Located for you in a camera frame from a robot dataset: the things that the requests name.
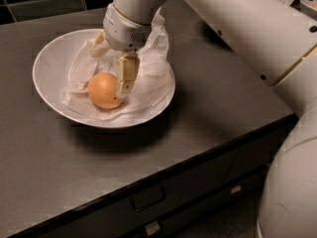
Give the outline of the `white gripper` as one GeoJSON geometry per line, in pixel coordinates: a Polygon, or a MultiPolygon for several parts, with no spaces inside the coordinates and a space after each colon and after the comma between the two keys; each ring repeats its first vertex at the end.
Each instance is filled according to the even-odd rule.
{"type": "MultiPolygon", "coordinates": [[[[146,44],[152,25],[135,23],[109,4],[103,19],[103,30],[93,42],[90,51],[93,58],[103,57],[111,48],[121,52],[139,50],[146,44]]],[[[128,95],[135,85],[140,60],[136,53],[127,53],[119,58],[119,65],[117,93],[128,95]]]]}

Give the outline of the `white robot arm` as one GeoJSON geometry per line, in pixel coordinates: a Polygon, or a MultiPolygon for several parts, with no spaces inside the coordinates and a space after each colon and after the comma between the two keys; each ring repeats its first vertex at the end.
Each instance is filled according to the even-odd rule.
{"type": "MultiPolygon", "coordinates": [[[[108,48],[124,54],[121,94],[136,51],[166,0],[114,0],[103,20],[108,48]]],[[[257,238],[317,238],[317,38],[314,19],[279,0],[184,0],[297,115],[270,165],[257,238]]]]}

